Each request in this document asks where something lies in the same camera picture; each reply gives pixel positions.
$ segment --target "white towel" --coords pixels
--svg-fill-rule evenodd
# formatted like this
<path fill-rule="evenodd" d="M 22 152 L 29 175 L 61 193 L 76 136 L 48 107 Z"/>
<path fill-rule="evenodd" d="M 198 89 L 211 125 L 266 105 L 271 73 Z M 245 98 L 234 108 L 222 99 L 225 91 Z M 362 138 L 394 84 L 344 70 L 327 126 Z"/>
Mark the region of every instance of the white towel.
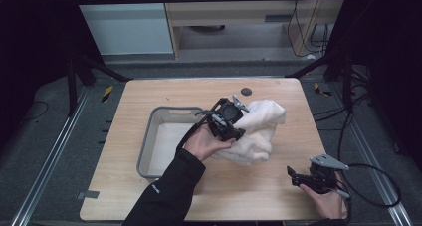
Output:
<path fill-rule="evenodd" d="M 213 154 L 215 158 L 226 158 L 241 165 L 251 165 L 255 160 L 266 161 L 272 151 L 271 139 L 278 124 L 285 123 L 286 111 L 274 101 L 253 101 L 248 113 L 240 118 L 235 128 L 246 132 L 230 149 L 222 149 Z"/>

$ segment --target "gray tray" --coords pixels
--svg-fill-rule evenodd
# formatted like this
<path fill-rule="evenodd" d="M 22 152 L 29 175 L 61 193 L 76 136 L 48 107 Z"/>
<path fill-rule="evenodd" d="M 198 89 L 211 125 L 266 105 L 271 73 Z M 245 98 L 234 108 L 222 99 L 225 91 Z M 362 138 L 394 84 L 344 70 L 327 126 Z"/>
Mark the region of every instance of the gray tray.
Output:
<path fill-rule="evenodd" d="M 152 111 L 137 162 L 137 172 L 144 178 L 159 178 L 174 158 L 177 144 L 200 119 L 201 108 L 159 107 Z"/>

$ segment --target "gray floor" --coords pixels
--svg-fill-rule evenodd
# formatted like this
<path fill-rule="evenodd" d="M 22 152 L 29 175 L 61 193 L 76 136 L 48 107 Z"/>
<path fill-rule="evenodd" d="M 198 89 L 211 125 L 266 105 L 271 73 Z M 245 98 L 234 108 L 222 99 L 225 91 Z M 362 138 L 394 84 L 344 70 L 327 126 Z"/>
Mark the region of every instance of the gray floor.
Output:
<path fill-rule="evenodd" d="M 226 26 L 219 32 L 198 31 L 186 28 L 177 60 L 146 60 L 143 63 L 109 65 L 116 71 L 138 79 L 146 78 L 194 78 L 194 77 L 242 77 L 265 76 L 281 77 L 304 67 L 311 60 L 297 57 L 289 47 L 289 40 L 281 25 L 267 26 Z M 341 81 L 325 85 L 321 74 L 323 67 L 301 78 L 307 100 L 315 119 L 329 113 L 326 111 L 341 108 L 337 96 L 324 96 L 314 91 L 318 82 L 327 90 L 337 93 Z M 98 80 L 89 88 L 87 103 L 73 128 L 59 162 L 55 165 L 51 178 L 39 198 L 31 224 L 34 225 L 76 225 L 87 224 L 79 217 L 82 200 L 79 192 L 88 189 L 103 143 L 106 130 L 110 126 L 124 83 L 95 72 Z M 36 101 L 29 110 L 27 119 L 10 141 L 13 150 L 2 155 L 0 164 L 0 222 L 5 225 L 13 219 L 38 172 L 43 167 L 67 119 L 67 81 L 59 79 L 41 87 Z M 107 103 L 101 98 L 107 86 L 113 91 Z M 364 88 L 355 90 L 357 98 L 365 94 Z M 422 174 L 410 157 L 396 154 L 389 137 L 371 99 L 354 105 L 353 124 L 347 127 L 341 143 L 341 160 L 345 163 L 365 162 L 362 153 L 361 133 L 364 143 L 369 145 L 377 159 L 377 164 L 392 175 L 402 192 L 402 209 L 413 225 L 422 225 L 422 201 L 419 189 L 422 188 Z M 341 113 L 328 120 L 318 121 L 323 145 L 328 154 L 336 156 L 340 128 L 345 120 Z M 367 170 L 353 169 L 347 178 L 363 195 L 382 203 L 379 191 L 384 189 L 374 183 Z M 411 225 L 395 223 L 391 214 L 395 209 L 383 209 L 370 205 L 358 195 L 353 195 L 352 225 Z M 288 222 L 287 225 L 304 225 L 305 222 Z M 259 225 L 281 225 L 280 222 L 259 222 Z M 235 225 L 210 223 L 209 225 Z"/>

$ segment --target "black sleeve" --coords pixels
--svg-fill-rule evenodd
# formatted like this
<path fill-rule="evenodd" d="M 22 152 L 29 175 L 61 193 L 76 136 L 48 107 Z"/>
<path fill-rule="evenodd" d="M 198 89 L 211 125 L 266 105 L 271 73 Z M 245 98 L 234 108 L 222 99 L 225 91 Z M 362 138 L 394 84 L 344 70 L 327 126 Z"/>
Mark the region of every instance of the black sleeve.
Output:
<path fill-rule="evenodd" d="M 324 219 L 313 224 L 310 226 L 345 226 L 344 219 Z"/>
<path fill-rule="evenodd" d="M 161 178 L 146 187 L 123 225 L 181 225 L 204 171 L 201 161 L 181 149 Z"/>

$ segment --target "white cabinet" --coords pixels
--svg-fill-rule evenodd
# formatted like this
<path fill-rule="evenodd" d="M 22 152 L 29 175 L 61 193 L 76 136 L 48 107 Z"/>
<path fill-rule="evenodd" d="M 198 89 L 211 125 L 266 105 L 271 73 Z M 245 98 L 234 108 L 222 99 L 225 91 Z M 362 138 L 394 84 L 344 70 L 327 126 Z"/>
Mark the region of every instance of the white cabinet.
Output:
<path fill-rule="evenodd" d="M 81 5 L 103 56 L 173 54 L 163 4 Z"/>

